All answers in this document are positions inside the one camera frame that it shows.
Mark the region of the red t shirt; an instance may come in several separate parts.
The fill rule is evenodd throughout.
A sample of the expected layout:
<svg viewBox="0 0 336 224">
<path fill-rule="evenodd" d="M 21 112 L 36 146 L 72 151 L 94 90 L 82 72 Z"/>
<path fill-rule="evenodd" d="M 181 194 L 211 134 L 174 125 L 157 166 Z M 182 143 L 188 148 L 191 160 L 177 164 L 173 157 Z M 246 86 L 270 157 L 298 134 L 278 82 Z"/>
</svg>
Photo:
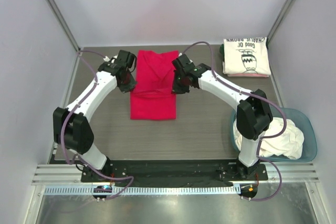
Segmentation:
<svg viewBox="0 0 336 224">
<path fill-rule="evenodd" d="M 136 86 L 130 94 L 130 119 L 175 120 L 176 95 L 172 93 L 177 50 L 156 53 L 140 50 L 137 57 Z"/>
</svg>

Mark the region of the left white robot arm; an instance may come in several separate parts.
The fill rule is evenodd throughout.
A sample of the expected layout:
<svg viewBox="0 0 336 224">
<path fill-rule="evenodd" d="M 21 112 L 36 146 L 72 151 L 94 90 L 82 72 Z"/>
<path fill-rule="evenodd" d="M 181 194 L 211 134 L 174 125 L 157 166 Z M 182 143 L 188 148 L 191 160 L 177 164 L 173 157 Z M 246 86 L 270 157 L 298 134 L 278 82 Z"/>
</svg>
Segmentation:
<svg viewBox="0 0 336 224">
<path fill-rule="evenodd" d="M 111 178 L 111 161 L 94 144 L 90 120 L 114 89 L 122 93 L 134 90 L 136 81 L 132 72 L 137 66 L 137 57 L 125 50 L 113 57 L 101 57 L 103 63 L 97 70 L 84 62 L 92 72 L 93 80 L 72 103 L 65 108 L 57 107 L 52 119 L 54 141 L 61 147 L 67 164 L 79 159 L 98 180 L 105 182 Z"/>
</svg>

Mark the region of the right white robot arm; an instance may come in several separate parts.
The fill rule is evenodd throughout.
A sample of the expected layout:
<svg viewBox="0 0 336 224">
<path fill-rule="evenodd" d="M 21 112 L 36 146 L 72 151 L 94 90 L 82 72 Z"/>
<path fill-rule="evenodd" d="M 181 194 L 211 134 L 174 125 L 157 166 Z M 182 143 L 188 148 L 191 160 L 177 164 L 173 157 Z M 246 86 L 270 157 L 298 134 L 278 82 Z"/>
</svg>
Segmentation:
<svg viewBox="0 0 336 224">
<path fill-rule="evenodd" d="M 174 94 L 188 93 L 190 87 L 201 89 L 220 98 L 235 110 L 236 127 L 242 136 L 236 163 L 237 177 L 245 180 L 254 178 L 260 163 L 257 149 L 272 121 L 265 93 L 262 90 L 252 92 L 241 88 L 218 76 L 206 64 L 194 65 L 185 54 L 174 59 L 172 64 Z"/>
</svg>

